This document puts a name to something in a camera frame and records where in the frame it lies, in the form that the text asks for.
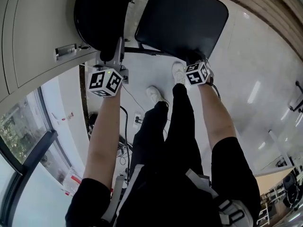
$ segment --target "forearm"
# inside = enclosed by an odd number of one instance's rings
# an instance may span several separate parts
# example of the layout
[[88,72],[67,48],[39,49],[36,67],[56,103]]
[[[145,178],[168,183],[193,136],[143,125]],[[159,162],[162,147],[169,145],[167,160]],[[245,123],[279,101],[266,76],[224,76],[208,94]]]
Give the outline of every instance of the forearm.
[[236,137],[235,128],[228,111],[209,85],[200,85],[203,117],[211,149],[220,140]]
[[119,143],[120,91],[105,97],[94,125],[84,178],[91,178],[111,189]]

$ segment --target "white cabinet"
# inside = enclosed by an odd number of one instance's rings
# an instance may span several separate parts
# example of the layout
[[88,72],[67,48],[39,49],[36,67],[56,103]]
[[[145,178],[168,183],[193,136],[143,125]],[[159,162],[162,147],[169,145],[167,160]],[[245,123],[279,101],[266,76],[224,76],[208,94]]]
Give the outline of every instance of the white cabinet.
[[76,51],[56,60],[56,48],[85,45],[74,24],[75,1],[18,0],[13,26],[13,63],[18,87],[48,70],[95,51]]
[[[3,29],[4,14],[8,0],[0,0],[0,31]],[[2,63],[2,33],[0,33],[0,102],[9,95]]]

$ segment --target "red object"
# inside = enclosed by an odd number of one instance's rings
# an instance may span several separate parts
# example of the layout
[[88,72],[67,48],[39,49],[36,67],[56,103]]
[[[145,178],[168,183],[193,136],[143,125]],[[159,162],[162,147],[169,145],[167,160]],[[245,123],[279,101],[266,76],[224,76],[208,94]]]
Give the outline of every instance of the red object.
[[81,184],[81,180],[75,176],[71,176],[71,179],[76,181],[77,183]]

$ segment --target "chair backrest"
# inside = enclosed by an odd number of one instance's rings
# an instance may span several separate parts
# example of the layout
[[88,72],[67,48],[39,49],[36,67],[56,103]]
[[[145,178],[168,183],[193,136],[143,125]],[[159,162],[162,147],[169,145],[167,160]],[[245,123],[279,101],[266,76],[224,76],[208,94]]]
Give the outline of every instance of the chair backrest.
[[283,178],[283,186],[286,191],[294,189],[297,184],[297,180],[295,176],[290,173],[286,177]]
[[228,16],[219,0],[149,0],[135,38],[183,61],[192,52],[209,58]]
[[101,60],[113,59],[117,42],[124,35],[129,0],[76,0],[75,25],[91,47],[101,51]]

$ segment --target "tile floor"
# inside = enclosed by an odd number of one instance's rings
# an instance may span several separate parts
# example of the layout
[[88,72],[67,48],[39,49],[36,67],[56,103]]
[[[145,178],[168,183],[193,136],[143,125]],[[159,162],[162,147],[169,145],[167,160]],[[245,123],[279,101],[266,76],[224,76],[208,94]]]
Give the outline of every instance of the tile floor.
[[[134,1],[136,7],[130,5],[126,19],[125,36],[131,40],[126,46],[135,46],[132,35],[147,0]],[[298,80],[303,84],[303,62],[272,28],[255,15],[229,0],[220,1],[227,6],[229,18],[209,61],[215,74],[214,83],[234,120],[244,154],[254,172],[265,168],[279,156],[268,134],[269,130],[274,132],[286,150],[302,147],[303,136],[300,132],[303,122],[298,124],[302,115],[288,112],[283,119],[282,117],[290,104],[298,103],[300,91],[294,83]],[[123,64],[130,73],[130,83],[125,88],[145,111],[152,108],[152,103],[145,94],[146,88],[151,85],[156,86],[172,104],[174,81],[171,66],[174,61],[177,59],[125,54]],[[249,104],[248,98],[256,82],[259,83],[259,90]],[[197,87],[191,87],[188,95],[195,111],[196,140],[202,164],[205,174],[210,175],[211,151]],[[88,94],[89,111],[96,112],[101,101],[93,94]],[[129,112],[128,139],[132,142],[137,132],[133,128],[134,114],[144,112],[124,89],[121,105]],[[124,127],[125,116],[121,112],[121,135],[124,135]]]

